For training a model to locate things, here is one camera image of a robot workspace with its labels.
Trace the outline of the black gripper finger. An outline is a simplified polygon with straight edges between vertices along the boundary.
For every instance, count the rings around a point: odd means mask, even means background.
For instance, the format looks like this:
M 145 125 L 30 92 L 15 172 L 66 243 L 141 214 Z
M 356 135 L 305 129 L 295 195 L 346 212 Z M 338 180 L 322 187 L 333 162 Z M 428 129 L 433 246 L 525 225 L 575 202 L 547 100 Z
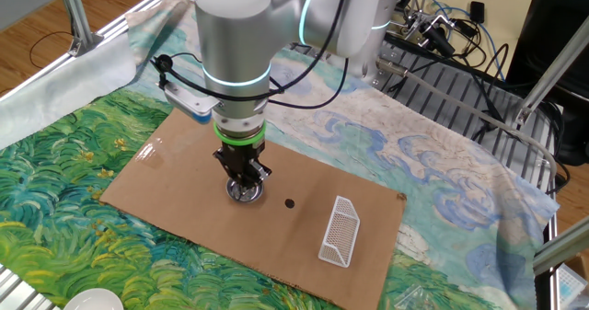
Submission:
M 263 182 L 270 176 L 271 170 L 259 161 L 249 161 L 242 177 L 242 184 L 247 189 L 263 189 Z
M 221 147 L 214 152 L 228 175 L 227 187 L 230 191 L 244 190 L 244 149 L 242 147 Z

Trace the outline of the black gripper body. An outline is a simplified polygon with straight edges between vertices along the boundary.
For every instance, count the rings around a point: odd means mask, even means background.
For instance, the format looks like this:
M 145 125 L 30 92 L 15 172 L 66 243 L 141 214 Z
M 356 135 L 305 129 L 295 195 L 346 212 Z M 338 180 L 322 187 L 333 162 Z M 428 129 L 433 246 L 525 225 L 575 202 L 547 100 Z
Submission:
M 259 161 L 259 156 L 262 151 L 265 149 L 265 143 L 261 142 L 260 144 L 248 144 L 248 145 L 233 145 L 223 143 L 223 147 L 242 147 L 244 149 L 244 170 L 246 168 L 246 164 L 249 161 Z

